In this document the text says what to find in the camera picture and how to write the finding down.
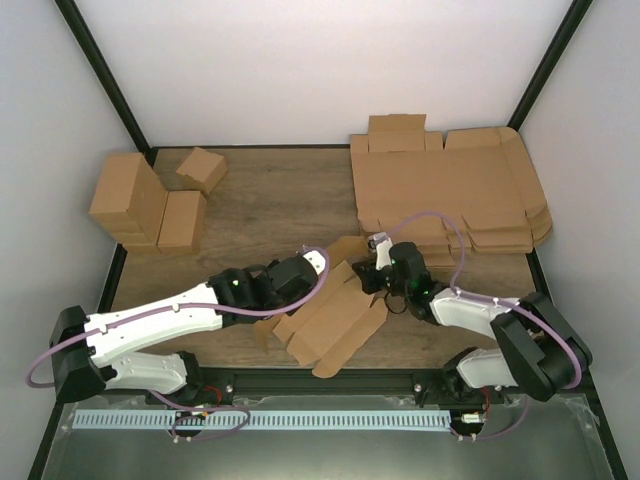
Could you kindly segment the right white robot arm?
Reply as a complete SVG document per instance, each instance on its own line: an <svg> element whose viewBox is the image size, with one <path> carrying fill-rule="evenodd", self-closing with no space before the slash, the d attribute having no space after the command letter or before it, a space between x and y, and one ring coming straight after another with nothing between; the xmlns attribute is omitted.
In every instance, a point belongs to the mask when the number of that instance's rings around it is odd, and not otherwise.
<svg viewBox="0 0 640 480"><path fill-rule="evenodd" d="M367 294L399 297L416 319L458 327L496 341L454 357L444 378L447 396L465 403L483 387L517 387L547 401L577 386L593 355L552 301L539 292L517 298L488 297L432 278L411 242L371 245L374 255L352 269Z"/></svg>

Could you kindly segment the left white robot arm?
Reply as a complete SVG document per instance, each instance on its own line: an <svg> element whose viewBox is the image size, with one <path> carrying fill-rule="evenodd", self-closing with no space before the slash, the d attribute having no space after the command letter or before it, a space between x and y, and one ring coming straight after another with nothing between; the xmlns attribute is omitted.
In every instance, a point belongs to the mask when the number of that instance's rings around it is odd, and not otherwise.
<svg viewBox="0 0 640 480"><path fill-rule="evenodd" d="M254 324L292 314L319 292L330 261L323 249L268 265L229 268L172 297L119 312L64 309L50 337L57 401L72 403L106 390L153 390L184 404L204 392L197 360L188 352L146 348L189 334Z"/></svg>

